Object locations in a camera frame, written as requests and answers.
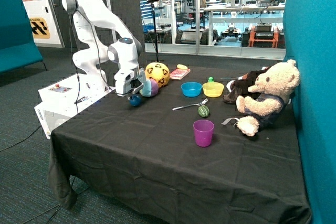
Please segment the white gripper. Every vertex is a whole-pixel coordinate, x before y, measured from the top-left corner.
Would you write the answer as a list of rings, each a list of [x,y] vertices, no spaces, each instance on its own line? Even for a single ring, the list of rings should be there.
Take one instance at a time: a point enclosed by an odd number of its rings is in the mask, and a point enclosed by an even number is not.
[[[115,75],[115,92],[117,95],[124,97],[128,94],[140,95],[146,82],[145,71],[143,68],[120,69]]]

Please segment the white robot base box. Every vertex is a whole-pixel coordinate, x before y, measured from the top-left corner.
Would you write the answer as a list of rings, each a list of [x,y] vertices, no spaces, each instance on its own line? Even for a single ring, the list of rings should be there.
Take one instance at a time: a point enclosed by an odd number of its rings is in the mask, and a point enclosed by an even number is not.
[[[74,74],[38,90],[41,103],[34,107],[45,136],[110,93],[113,87],[87,74]],[[74,104],[82,97],[87,100]]]

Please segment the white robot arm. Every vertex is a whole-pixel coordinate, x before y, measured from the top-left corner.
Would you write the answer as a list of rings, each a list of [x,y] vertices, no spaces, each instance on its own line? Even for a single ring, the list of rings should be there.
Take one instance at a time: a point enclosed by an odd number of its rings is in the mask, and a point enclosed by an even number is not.
[[[99,93],[110,88],[105,72],[97,68],[108,60],[117,63],[119,68],[114,75],[117,95],[124,97],[142,90],[146,82],[145,71],[138,63],[142,45],[124,22],[103,0],[62,0],[62,5],[73,17],[78,39],[89,46],[77,51],[72,59],[75,66],[86,73],[90,90]],[[97,27],[114,30],[120,38],[106,46],[98,38]]]

